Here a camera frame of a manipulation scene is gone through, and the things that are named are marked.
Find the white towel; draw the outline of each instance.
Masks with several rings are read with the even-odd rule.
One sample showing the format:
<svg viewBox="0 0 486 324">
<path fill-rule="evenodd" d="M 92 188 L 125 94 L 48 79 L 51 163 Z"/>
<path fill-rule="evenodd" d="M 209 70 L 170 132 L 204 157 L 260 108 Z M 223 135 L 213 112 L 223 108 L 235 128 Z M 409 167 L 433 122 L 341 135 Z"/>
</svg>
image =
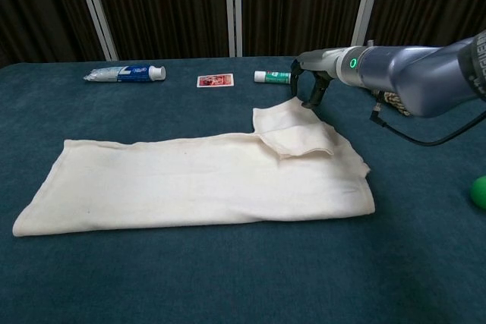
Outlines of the white towel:
<svg viewBox="0 0 486 324">
<path fill-rule="evenodd" d="M 252 134 L 124 145 L 66 140 L 14 235 L 370 214 L 369 168 L 298 99 Z"/>
</svg>

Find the dark brown curtain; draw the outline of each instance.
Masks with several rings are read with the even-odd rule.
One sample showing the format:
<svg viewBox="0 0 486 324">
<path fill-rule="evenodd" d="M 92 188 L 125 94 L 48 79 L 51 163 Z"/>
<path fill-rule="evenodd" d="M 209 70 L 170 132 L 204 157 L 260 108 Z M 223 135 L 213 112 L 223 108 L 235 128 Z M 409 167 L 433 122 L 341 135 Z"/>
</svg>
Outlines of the dark brown curtain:
<svg viewBox="0 0 486 324">
<path fill-rule="evenodd" d="M 0 0 L 0 62 L 104 59 L 85 0 Z"/>
<path fill-rule="evenodd" d="M 351 43 L 360 0 L 241 0 L 244 55 L 297 55 Z"/>
<path fill-rule="evenodd" d="M 367 39 L 445 46 L 486 29 L 486 0 L 375 0 Z"/>
<path fill-rule="evenodd" d="M 101 0 L 120 59 L 227 56 L 226 0 Z"/>
</svg>

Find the table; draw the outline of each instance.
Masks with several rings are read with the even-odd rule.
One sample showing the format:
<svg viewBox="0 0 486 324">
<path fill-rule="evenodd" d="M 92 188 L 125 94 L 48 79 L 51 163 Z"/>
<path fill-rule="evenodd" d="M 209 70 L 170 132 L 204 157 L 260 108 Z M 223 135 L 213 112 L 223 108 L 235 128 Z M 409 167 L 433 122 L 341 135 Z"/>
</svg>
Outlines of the table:
<svg viewBox="0 0 486 324">
<path fill-rule="evenodd" d="M 339 82 L 317 114 L 370 165 L 373 215 L 12 236 L 64 139 L 252 132 L 253 107 L 290 97 L 288 86 L 254 83 L 253 72 L 287 71 L 291 61 L 152 61 L 167 79 L 147 84 L 82 80 L 92 68 L 134 61 L 1 69 L 0 322 L 484 322 L 486 211 L 468 189 L 486 175 L 486 124 L 443 146 L 415 146 L 368 120 L 367 91 Z M 196 88 L 198 75 L 230 72 L 234 87 Z M 300 97 L 312 83 L 303 74 Z M 430 120 L 386 108 L 383 117 L 434 139 L 483 108 L 470 102 Z"/>
</svg>

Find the black cable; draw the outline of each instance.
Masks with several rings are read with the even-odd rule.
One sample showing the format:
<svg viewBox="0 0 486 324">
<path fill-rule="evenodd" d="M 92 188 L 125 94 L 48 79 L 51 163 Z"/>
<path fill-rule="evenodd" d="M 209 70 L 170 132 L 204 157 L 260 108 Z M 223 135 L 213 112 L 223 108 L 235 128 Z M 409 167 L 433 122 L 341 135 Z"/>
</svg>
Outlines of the black cable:
<svg viewBox="0 0 486 324">
<path fill-rule="evenodd" d="M 379 111 L 377 111 L 377 110 L 373 110 L 373 112 L 371 113 L 371 117 L 370 117 L 370 119 L 372 121 L 379 124 L 381 127 L 386 128 L 387 130 L 391 131 L 392 133 L 396 134 L 397 136 L 404 138 L 409 142 L 412 142 L 412 143 L 418 144 L 419 146 L 424 146 L 424 147 L 438 146 L 442 143 L 445 143 L 449 140 L 452 140 L 453 138 L 456 138 L 460 134 L 466 132 L 467 130 L 471 129 L 472 127 L 474 127 L 479 122 L 486 119 L 486 112 L 483 112 L 480 115 L 478 115 L 476 118 L 472 119 L 468 124 L 462 126 L 457 131 L 452 132 L 451 134 L 445 136 L 444 138 L 441 138 L 440 140 L 435 140 L 435 141 L 432 141 L 432 142 L 424 142 L 424 141 L 416 140 L 415 138 L 409 137 L 406 134 L 398 131 L 397 129 L 389 126 L 388 123 L 386 123 L 383 119 L 378 117 L 378 112 Z"/>
</svg>

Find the green and white tube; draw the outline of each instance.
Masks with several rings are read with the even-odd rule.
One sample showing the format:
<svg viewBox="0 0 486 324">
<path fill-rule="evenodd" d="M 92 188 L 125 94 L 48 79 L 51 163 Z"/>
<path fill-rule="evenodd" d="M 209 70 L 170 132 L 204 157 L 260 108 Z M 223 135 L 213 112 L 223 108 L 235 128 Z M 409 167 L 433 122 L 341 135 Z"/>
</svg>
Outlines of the green and white tube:
<svg viewBox="0 0 486 324">
<path fill-rule="evenodd" d="M 289 72 L 255 71 L 255 83 L 290 83 Z"/>
</svg>

